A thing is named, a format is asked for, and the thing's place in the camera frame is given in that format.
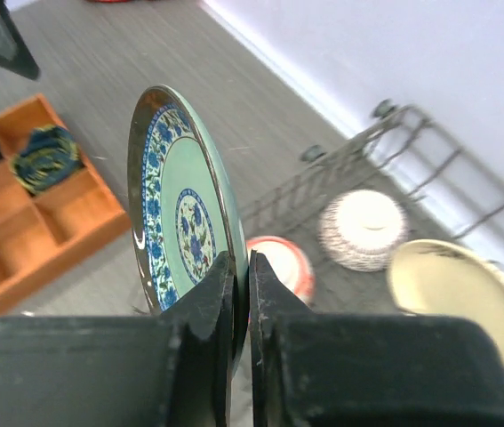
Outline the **white purple patterned bowl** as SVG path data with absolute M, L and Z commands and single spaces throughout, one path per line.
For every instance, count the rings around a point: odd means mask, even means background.
M 405 210 L 390 196 L 358 189 L 338 195 L 321 212 L 322 248 L 340 266 L 354 271 L 386 269 L 409 234 Z

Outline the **blue green patterned plate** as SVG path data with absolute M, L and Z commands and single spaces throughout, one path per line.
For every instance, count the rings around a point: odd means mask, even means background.
M 127 189 L 132 242 L 150 311 L 170 309 L 228 254 L 234 273 L 232 363 L 247 329 L 248 253 L 236 198 L 219 151 L 189 102 L 149 87 L 132 115 Z

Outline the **cream plate with flower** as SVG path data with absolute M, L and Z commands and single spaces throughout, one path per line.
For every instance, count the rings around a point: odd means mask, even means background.
M 463 246 L 418 239 L 395 250 L 387 282 L 402 310 L 476 322 L 504 364 L 504 273 L 493 264 Z

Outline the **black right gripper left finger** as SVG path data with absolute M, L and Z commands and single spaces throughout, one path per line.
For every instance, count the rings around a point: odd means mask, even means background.
M 157 316 L 0 318 L 0 426 L 226 426 L 227 253 Z

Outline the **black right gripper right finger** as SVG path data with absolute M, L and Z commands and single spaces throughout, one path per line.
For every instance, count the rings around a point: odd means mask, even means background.
M 477 324 L 315 313 L 249 265 L 257 426 L 504 426 L 504 366 Z

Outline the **red orange patterned bowl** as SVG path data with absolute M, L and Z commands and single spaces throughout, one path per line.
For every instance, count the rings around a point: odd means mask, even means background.
M 300 300 L 309 305 L 315 293 L 315 272 L 307 255 L 291 240 L 278 236 L 259 236 L 246 242 L 248 254 L 264 254 L 283 283 Z

